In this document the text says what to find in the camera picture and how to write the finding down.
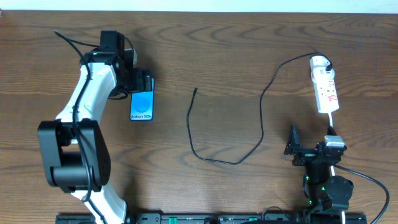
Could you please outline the blue Galaxy smartphone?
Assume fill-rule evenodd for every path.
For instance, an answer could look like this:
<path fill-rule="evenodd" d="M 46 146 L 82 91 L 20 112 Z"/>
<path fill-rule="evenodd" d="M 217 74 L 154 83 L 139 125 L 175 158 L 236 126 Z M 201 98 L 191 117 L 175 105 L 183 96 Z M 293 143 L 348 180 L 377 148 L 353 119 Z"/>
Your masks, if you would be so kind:
<path fill-rule="evenodd" d="M 152 90 L 148 92 L 133 93 L 131 95 L 131 121 L 152 121 L 154 115 L 154 79 L 151 78 Z"/>

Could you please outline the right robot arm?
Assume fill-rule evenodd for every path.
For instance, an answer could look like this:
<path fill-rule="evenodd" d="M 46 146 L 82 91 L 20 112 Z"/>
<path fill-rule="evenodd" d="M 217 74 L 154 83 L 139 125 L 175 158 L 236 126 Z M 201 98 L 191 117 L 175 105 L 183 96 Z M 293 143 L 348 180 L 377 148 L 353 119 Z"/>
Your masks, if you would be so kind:
<path fill-rule="evenodd" d="M 305 168 L 303 191 L 310 206 L 301 212 L 304 223 L 329 222 L 332 218 L 337 218 L 339 223 L 346 222 L 345 211 L 349 209 L 354 185 L 331 168 L 341 161 L 345 150 L 342 137 L 331 126 L 323 141 L 313 148 L 304 148 L 296 127 L 291 125 L 284 154 L 294 157 L 293 166 Z"/>

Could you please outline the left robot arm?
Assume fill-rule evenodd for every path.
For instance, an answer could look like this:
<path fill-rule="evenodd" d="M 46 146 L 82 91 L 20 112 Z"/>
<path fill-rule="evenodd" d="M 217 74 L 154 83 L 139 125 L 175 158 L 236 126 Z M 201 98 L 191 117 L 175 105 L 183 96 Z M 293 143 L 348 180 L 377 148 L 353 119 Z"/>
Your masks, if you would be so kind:
<path fill-rule="evenodd" d="M 80 78 L 64 109 L 42 121 L 37 135 L 47 182 L 71 194 L 89 214 L 57 215 L 56 223 L 137 223 L 112 183 L 111 158 L 100 129 L 106 102 L 131 98 L 131 120 L 150 121 L 154 78 L 135 65 L 134 47 L 115 30 L 103 30 L 98 45 L 80 54 Z"/>

